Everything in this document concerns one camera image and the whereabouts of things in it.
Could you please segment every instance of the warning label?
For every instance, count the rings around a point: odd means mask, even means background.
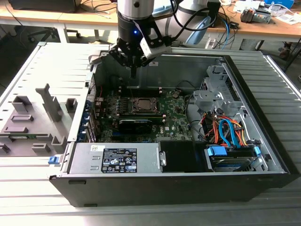
[[[105,148],[103,150],[103,173],[136,173],[136,148]]]

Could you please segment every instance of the office chair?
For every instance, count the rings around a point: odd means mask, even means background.
[[[76,33],[76,37],[79,39],[81,38],[81,35],[79,33],[79,31],[76,31],[76,30],[69,30],[67,29],[67,32],[73,32],[73,33]],[[58,32],[57,32],[57,29],[56,28],[52,28],[52,27],[45,27],[45,30],[43,31],[40,31],[40,32],[34,32],[34,33],[31,33],[29,34],[27,37],[28,37],[28,40],[30,42],[34,42],[35,41],[35,38],[33,36],[35,35],[39,35],[39,34],[45,34],[44,37],[41,39],[41,41],[46,41],[46,39],[51,35],[51,37],[54,39],[55,37],[58,37],[59,38],[59,35],[58,35]]]

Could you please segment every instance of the blue latch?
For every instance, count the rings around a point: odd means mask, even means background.
[[[254,147],[254,151],[255,151],[256,155],[260,155],[261,154],[261,151],[260,151],[259,147]]]
[[[208,155],[227,155],[227,151],[225,147],[222,146],[211,146],[207,149]]]
[[[49,165],[57,165],[57,164],[60,164],[59,163],[59,160],[60,158],[59,157],[56,157],[56,156],[51,156],[48,160],[48,164]]]

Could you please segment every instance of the circuit board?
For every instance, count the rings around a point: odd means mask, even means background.
[[[104,110],[101,110],[99,122],[101,143],[156,143],[160,140],[191,140],[190,128],[184,114],[184,99],[175,91],[163,90],[158,97],[158,108],[165,115],[164,123],[153,124],[148,134],[120,134],[114,127],[116,119],[116,105],[120,101],[117,93],[110,92],[104,97]]]

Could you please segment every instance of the aluminum extrusion table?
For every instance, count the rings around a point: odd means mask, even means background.
[[[76,98],[89,71],[88,56],[106,45],[40,43],[0,97],[0,128],[10,101],[48,82],[59,102]],[[260,52],[175,48],[233,59],[280,140],[301,170],[301,94]],[[51,185],[47,157],[0,158],[0,222],[9,225],[300,225],[301,179],[250,202],[174,206],[75,208]]]

